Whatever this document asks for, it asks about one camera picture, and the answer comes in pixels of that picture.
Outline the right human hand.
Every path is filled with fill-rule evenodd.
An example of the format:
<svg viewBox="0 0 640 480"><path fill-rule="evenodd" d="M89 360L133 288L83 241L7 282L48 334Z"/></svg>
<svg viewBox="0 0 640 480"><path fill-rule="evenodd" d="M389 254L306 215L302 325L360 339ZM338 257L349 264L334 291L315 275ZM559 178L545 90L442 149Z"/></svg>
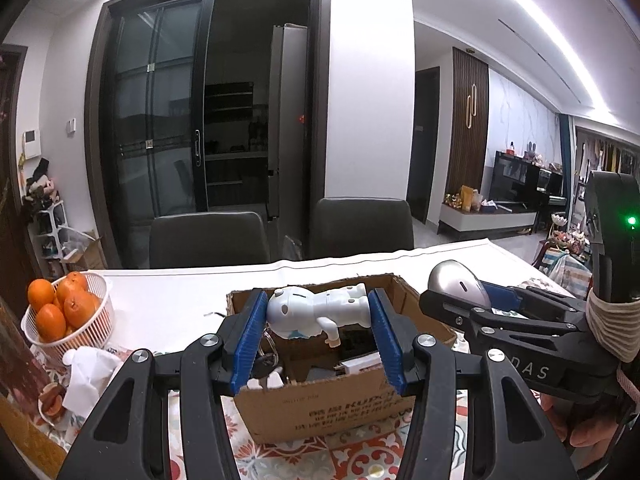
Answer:
<svg viewBox="0 0 640 480"><path fill-rule="evenodd" d="M555 398L544 393L540 395L540 405L561 441L568 440L573 448L586 448L580 466L587 467L605 456L614 438L618 423L608 415L597 415L578 422L572 431L568 430L565 417L555 409Z"/></svg>

